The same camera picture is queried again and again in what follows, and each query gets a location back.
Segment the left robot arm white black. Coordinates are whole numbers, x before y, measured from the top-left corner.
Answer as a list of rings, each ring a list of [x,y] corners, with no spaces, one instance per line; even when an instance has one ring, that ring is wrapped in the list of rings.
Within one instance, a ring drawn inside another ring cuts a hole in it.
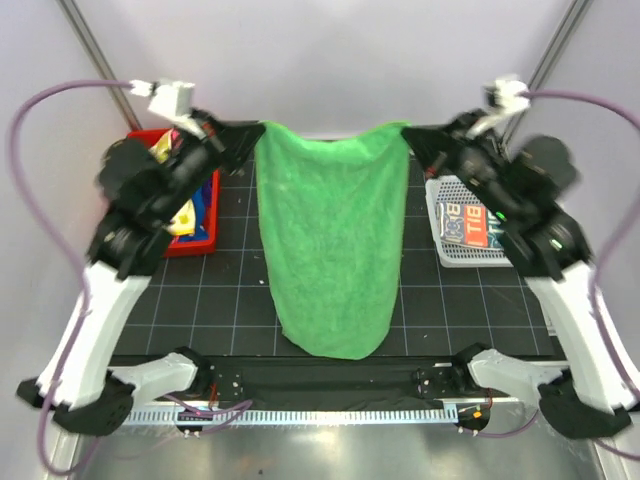
[[[108,209],[80,262],[81,294],[50,363],[16,391],[69,433],[108,436],[139,405],[179,392],[200,400],[210,392],[211,364],[188,347],[133,367],[109,366],[173,240],[174,215],[216,171],[238,172],[265,133],[259,121],[223,122],[198,109],[188,118],[195,130],[174,126],[165,161],[132,137],[104,154],[97,182]]]

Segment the rabbit print towel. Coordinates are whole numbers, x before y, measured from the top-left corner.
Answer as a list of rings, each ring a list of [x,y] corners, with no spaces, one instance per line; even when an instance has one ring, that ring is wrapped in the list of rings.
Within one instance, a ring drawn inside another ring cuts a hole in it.
[[[483,205],[438,202],[436,218],[443,243],[481,250],[502,249],[501,223]]]

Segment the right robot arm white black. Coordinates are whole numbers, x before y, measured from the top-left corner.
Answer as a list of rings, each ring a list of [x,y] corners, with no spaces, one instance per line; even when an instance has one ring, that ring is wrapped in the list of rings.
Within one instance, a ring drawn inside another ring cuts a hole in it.
[[[483,118],[471,111],[445,125],[405,127],[402,137],[425,173],[455,175],[499,220],[503,252],[538,299],[568,365],[545,368],[476,343],[454,356],[452,388],[516,397],[569,439],[612,438],[631,425],[639,401],[602,336],[610,318],[588,291],[589,244],[556,201],[578,178],[571,154],[561,140],[538,135],[508,156],[494,130],[473,132]]]

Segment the green towel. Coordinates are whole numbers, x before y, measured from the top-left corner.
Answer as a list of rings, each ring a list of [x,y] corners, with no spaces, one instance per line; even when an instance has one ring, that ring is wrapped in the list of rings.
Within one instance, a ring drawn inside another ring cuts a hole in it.
[[[361,360],[390,330],[408,192],[405,126],[319,141],[268,122],[255,147],[272,299],[283,335],[313,356]]]

